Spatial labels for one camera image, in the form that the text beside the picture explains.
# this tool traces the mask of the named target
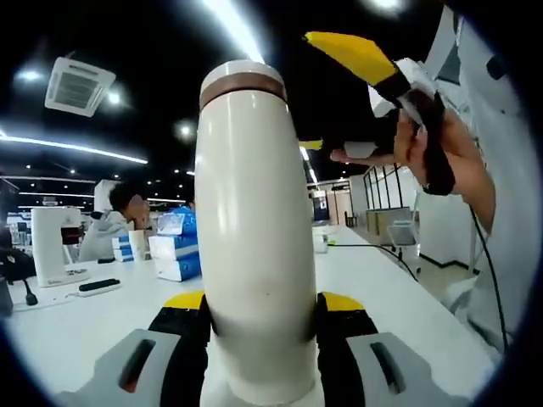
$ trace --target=yellow tip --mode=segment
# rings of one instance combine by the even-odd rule
[[[391,77],[397,69],[375,42],[333,32],[312,31],[307,41],[372,86]]]

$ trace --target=white table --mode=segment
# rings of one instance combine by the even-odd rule
[[[337,244],[366,243],[343,226],[324,226]],[[152,261],[92,266],[96,281],[115,277],[123,287],[67,304],[15,313],[8,334],[36,379],[49,391],[74,391],[92,376],[94,361],[135,328],[147,328],[163,303],[178,293],[203,289],[201,279],[168,282],[155,277]],[[78,284],[38,288],[38,298],[63,298]],[[435,383],[447,393],[472,397],[492,369],[479,343],[438,301],[377,248],[330,248],[316,254],[317,291],[343,294],[363,303],[380,332],[393,332],[431,366]],[[14,301],[24,298],[21,284]],[[226,392],[214,344],[208,352],[202,405]],[[323,405],[322,390],[296,403]]]

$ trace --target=gray hoodie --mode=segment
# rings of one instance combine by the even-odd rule
[[[79,250],[79,261],[112,259],[113,237],[126,236],[129,226],[121,212],[106,211],[93,220]]]

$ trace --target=brown band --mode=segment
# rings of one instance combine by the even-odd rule
[[[275,95],[287,102],[287,93],[283,84],[270,76],[255,72],[242,72],[223,76],[207,86],[200,95],[200,110],[209,102],[235,91],[263,91]]]

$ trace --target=ceiling air conditioner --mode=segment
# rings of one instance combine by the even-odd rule
[[[92,117],[115,81],[115,74],[68,58],[57,58],[45,107]]]

